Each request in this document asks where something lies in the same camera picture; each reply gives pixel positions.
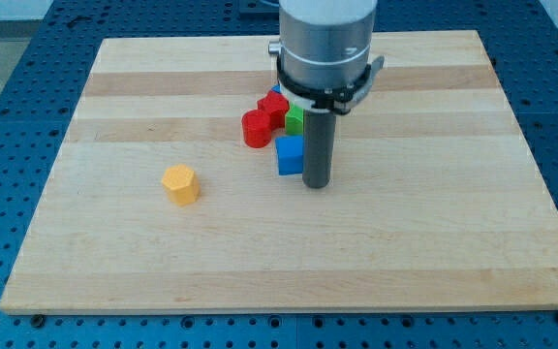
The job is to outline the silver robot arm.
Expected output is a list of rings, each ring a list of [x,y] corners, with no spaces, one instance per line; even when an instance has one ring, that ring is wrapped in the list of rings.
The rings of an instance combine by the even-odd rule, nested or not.
[[[281,93],[304,112],[302,181],[330,182],[336,117],[366,98],[385,58],[370,57],[377,0],[280,0],[276,58]]]

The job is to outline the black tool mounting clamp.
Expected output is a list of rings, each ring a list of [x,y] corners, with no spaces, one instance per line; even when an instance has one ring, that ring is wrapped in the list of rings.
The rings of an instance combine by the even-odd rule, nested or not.
[[[365,65],[363,73],[355,81],[337,88],[315,89],[298,84],[288,76],[278,57],[277,80],[284,97],[304,111],[346,115],[369,94],[384,63],[385,58],[380,55]]]

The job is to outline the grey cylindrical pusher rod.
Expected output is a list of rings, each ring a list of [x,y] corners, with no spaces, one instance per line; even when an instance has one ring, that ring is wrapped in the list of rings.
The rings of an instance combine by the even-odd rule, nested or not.
[[[332,112],[304,113],[302,180],[309,188],[324,188],[330,181],[335,126]]]

